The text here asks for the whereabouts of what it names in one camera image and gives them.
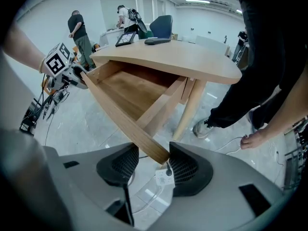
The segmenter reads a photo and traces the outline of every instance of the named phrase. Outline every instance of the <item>human hand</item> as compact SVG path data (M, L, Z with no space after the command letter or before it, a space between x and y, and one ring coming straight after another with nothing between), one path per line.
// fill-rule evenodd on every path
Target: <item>human hand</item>
M264 129L259 129L249 136L245 135L241 139L241 148L242 149L252 149L260 146L268 140L266 136L266 131Z

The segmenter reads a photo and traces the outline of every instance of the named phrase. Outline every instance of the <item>tabletop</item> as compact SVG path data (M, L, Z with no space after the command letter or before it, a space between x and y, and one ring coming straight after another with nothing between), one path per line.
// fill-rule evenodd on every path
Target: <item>tabletop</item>
M130 45L109 46L90 56L98 62L114 60L157 69L199 80L234 84L242 74L228 57L200 45L171 40L168 43L145 45L139 40Z

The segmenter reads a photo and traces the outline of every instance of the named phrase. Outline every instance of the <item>white cube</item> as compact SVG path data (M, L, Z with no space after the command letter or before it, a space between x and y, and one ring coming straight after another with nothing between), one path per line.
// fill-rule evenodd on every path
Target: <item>white cube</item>
M44 64L54 77L68 67L70 54L70 51L63 43L57 44L48 53L44 60Z

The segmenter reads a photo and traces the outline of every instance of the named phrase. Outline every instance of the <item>power strip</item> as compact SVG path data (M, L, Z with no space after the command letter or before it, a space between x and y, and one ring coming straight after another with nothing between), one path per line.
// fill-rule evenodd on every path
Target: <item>power strip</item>
M155 172L155 180L158 186L166 186L174 184L173 174L171 176L167 175L167 169L160 169Z

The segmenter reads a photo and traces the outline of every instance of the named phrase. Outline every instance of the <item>open drawer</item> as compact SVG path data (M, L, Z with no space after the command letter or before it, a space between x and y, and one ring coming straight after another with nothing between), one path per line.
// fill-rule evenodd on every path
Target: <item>open drawer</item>
M152 136L181 100L186 78L155 69L109 61L82 77L118 127L158 163L169 153Z

